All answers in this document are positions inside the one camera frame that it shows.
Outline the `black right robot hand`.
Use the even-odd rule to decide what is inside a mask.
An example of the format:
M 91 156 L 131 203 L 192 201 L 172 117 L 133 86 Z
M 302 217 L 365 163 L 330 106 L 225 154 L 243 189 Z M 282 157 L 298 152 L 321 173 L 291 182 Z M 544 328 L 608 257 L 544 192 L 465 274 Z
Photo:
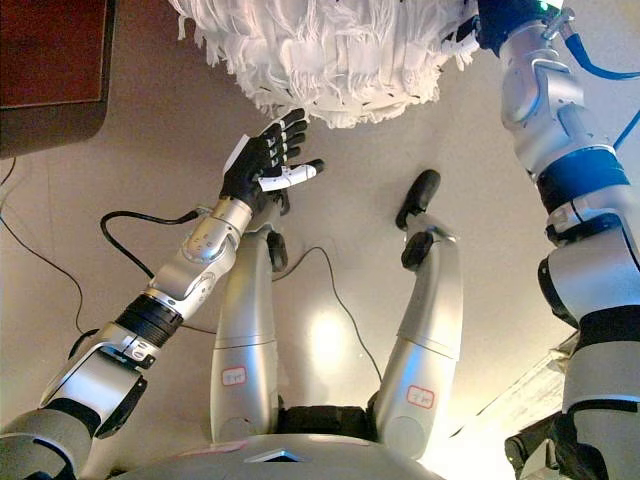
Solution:
M 498 56 L 513 31 L 530 22 L 548 25 L 562 7 L 563 1 L 463 1 L 458 17 L 444 28 L 442 42 L 462 44 L 474 40 L 480 49 Z

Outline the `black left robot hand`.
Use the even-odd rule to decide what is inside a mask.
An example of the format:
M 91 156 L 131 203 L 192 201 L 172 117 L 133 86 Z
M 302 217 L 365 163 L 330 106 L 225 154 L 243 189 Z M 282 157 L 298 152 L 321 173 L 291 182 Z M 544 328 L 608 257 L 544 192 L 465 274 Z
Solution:
M 239 200 L 256 212 L 262 193 L 286 189 L 320 174 L 325 167 L 321 159 L 289 164 L 301 152 L 307 127 L 306 112 L 298 108 L 257 136 L 243 135 L 225 164 L 219 197 Z

